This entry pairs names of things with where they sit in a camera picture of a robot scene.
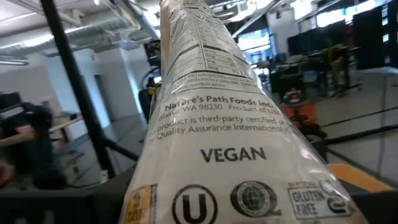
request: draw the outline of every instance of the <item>exposed ductwork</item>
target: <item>exposed ductwork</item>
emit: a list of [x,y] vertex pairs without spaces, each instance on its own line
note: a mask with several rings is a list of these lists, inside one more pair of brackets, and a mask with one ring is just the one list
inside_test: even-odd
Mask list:
[[[122,17],[115,16],[113,12],[109,11],[101,15],[95,15],[95,18],[87,18],[85,21],[87,21],[86,26],[71,28],[65,31],[70,43],[85,37],[95,36],[96,34],[109,34],[120,29],[139,29],[137,24],[132,25]],[[36,36],[34,34],[22,33],[8,37],[8,40],[15,40],[11,43],[1,41],[0,55],[27,55],[55,46],[53,36],[47,27],[34,30],[30,33],[36,33]]]

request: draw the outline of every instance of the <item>orange label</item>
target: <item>orange label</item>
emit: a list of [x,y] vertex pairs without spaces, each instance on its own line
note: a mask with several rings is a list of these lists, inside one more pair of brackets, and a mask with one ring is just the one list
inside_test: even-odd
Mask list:
[[156,186],[145,186],[131,192],[126,211],[125,224],[150,224],[155,209]]

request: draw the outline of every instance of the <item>kosher symbol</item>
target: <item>kosher symbol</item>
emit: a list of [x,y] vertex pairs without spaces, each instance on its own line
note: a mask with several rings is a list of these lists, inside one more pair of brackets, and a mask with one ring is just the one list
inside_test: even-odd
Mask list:
[[214,194],[202,185],[188,185],[179,190],[173,199],[172,215],[176,224],[213,224],[217,213]]
[[247,217],[280,215],[280,211],[274,211],[277,206],[275,192],[258,181],[237,185],[231,192],[231,203],[237,212]]

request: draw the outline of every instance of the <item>quality assurance international logo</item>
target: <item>quality assurance international logo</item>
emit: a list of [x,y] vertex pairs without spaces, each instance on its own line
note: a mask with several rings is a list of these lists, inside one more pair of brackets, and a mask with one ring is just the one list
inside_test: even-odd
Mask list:
[[281,215],[275,211],[277,197],[266,184],[258,181],[246,181],[235,186],[231,192],[231,204],[240,214],[247,217],[266,217]]

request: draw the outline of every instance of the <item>food package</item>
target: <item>food package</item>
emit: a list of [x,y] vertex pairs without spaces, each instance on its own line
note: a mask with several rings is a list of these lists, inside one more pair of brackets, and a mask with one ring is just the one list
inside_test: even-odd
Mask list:
[[161,2],[162,87],[119,224],[365,224],[203,0]]

